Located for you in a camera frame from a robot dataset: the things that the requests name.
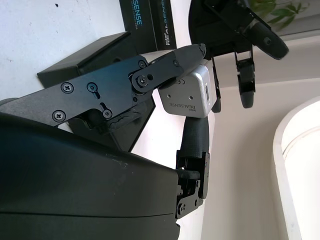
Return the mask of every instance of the black plastic housing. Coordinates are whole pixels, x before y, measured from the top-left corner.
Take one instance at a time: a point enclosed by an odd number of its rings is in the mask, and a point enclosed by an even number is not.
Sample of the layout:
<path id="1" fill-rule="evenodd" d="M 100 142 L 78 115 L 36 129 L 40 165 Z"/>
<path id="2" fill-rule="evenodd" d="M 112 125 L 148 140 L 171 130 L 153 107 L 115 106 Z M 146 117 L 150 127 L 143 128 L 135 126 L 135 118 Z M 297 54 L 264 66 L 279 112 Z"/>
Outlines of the black plastic housing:
<path id="1" fill-rule="evenodd" d="M 177 48 L 170 0 L 120 0 L 138 54 Z"/>
<path id="2" fill-rule="evenodd" d="M 4 113 L 0 136 L 0 239 L 178 239 L 175 170 Z"/>

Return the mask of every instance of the plant leaf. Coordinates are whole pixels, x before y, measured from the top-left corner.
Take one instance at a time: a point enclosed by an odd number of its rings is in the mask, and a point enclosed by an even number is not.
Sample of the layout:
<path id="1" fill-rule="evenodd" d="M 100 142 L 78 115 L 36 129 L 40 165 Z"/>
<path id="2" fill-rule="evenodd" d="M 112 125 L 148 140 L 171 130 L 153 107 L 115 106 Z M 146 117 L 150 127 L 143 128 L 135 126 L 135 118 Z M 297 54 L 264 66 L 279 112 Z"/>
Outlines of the plant leaf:
<path id="1" fill-rule="evenodd" d="M 291 17 L 294 14 L 295 14 L 294 12 L 290 11 L 289 9 L 285 9 L 285 8 L 276 9 L 273 12 L 271 12 L 271 15 L 273 15 L 273 16 Z"/>
<path id="2" fill-rule="evenodd" d="M 267 3 L 265 4 L 265 8 L 263 9 L 263 11 L 261 11 L 259 13 L 260 18 L 265 18 L 269 13 L 271 13 L 274 9 L 276 8 L 276 3 L 275 2 L 271 2 L 271 3 Z"/>
<path id="3" fill-rule="evenodd" d="M 289 17 L 282 25 L 281 25 L 281 29 L 284 29 L 286 27 L 288 27 L 288 25 L 290 23 L 292 23 L 292 21 L 295 19 L 296 15 L 293 15 L 291 17 Z"/>
<path id="4" fill-rule="evenodd" d="M 277 16 L 274 19 L 268 21 L 268 24 L 276 24 L 277 22 L 279 22 L 280 20 L 282 20 L 283 18 L 285 18 L 286 16 Z"/>
<path id="5" fill-rule="evenodd" d="M 296 13 L 296 14 L 298 13 L 296 7 L 293 6 L 293 5 L 287 5 L 286 8 L 290 9 L 291 11 L 293 11 L 293 12 Z"/>
<path id="6" fill-rule="evenodd" d="M 302 4 L 301 4 L 301 2 L 300 2 L 299 5 L 298 5 L 298 8 L 297 8 L 297 11 L 298 11 L 298 12 L 300 11 L 301 7 L 302 7 Z"/>
<path id="7" fill-rule="evenodd" d="M 255 11 L 255 12 L 263 12 L 267 8 L 268 8 L 268 3 L 267 4 L 261 3 L 261 4 L 255 5 L 254 8 L 253 8 L 253 11 Z"/>

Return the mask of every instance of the black metal bracket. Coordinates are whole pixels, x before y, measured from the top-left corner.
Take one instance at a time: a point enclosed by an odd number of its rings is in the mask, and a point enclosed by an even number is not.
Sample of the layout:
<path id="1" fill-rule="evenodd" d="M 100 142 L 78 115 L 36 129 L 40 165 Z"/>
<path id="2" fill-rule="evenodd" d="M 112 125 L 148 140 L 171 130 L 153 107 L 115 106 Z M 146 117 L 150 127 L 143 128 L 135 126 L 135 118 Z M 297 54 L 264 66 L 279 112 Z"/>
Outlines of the black metal bracket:
<path id="1" fill-rule="evenodd" d="M 212 107 L 212 112 L 220 113 L 221 112 L 221 93 L 220 93 L 219 80 L 218 80 L 214 56 L 211 56 L 211 60 L 213 65 L 212 69 L 213 69 L 214 86 L 215 86 L 215 94 L 216 94 L 216 101 Z"/>
<path id="2" fill-rule="evenodd" d="M 180 189 L 176 201 L 176 218 L 180 219 L 196 210 L 207 197 L 209 182 L 210 154 L 202 153 L 202 158 L 180 157 L 177 151 L 176 168 Z"/>
<path id="3" fill-rule="evenodd" d="M 0 105 L 0 112 L 58 126 L 87 111 L 106 120 L 151 98 L 153 90 L 198 66 L 204 44 L 174 50 L 154 64 L 138 55 Z"/>
<path id="4" fill-rule="evenodd" d="M 238 60 L 236 51 L 234 51 L 234 56 L 238 71 L 237 77 L 241 103 L 245 109 L 248 109 L 254 104 L 254 94 L 256 92 L 253 49 L 251 47 L 249 58 Z"/>
<path id="5" fill-rule="evenodd" d="M 146 93 L 167 82 L 182 78 L 200 64 L 206 55 L 204 44 L 184 46 L 167 53 L 146 67 L 135 72 L 131 77 L 132 86 L 138 93 Z"/>

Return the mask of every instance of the white curved object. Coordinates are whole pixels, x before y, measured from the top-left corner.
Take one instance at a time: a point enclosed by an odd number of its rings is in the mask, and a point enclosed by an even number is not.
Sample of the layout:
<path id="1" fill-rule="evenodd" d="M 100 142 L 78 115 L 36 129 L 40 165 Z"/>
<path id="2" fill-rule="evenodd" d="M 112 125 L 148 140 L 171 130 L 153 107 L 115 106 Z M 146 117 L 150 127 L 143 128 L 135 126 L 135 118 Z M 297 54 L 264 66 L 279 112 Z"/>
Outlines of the white curved object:
<path id="1" fill-rule="evenodd" d="M 273 139 L 271 179 L 274 205 L 279 225 L 279 236 L 282 240 L 302 239 L 294 200 L 290 190 L 284 154 L 286 154 L 288 151 L 286 149 L 289 149 L 296 139 L 319 128 L 320 114 L 319 118 L 311 117 L 311 106 L 315 110 L 320 109 L 320 97 L 307 101 L 290 111 L 279 124 Z M 308 116 L 303 124 L 301 124 L 302 115 Z"/>

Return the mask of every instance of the white surface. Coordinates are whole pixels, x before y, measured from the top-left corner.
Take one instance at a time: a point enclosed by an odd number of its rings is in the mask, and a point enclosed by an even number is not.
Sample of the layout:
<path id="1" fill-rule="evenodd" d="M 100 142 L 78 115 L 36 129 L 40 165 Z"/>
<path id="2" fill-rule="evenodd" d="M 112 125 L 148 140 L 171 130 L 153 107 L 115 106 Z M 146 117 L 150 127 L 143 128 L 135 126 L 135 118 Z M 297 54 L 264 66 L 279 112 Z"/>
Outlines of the white surface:
<path id="1" fill-rule="evenodd" d="M 190 44 L 190 0 L 171 2 L 177 45 L 182 47 Z M 2 0 L 0 30 L 0 100 L 3 100 L 42 89 L 36 73 L 100 37 L 125 29 L 118 0 Z M 164 112 L 157 91 L 154 99 L 157 107 L 133 152 L 174 168 L 184 118 Z M 213 114 L 210 122 L 212 136 Z M 180 240 L 200 239 L 203 214 L 202 206 L 179 221 Z"/>
<path id="2" fill-rule="evenodd" d="M 319 89 L 320 79 L 259 84 L 250 109 L 243 109 L 237 87 L 221 89 L 202 240 L 285 239 L 272 192 L 273 139 L 284 116 Z"/>
<path id="3" fill-rule="evenodd" d="M 320 131 L 301 138 L 285 158 L 302 239 L 320 239 Z"/>
<path id="4" fill-rule="evenodd" d="M 274 136 L 274 178 L 279 196 L 276 205 L 283 209 L 282 230 L 289 240 L 319 239 L 320 135 L 314 131 L 319 128 L 319 107 L 320 97 L 316 97 L 294 108 L 281 121 Z"/>

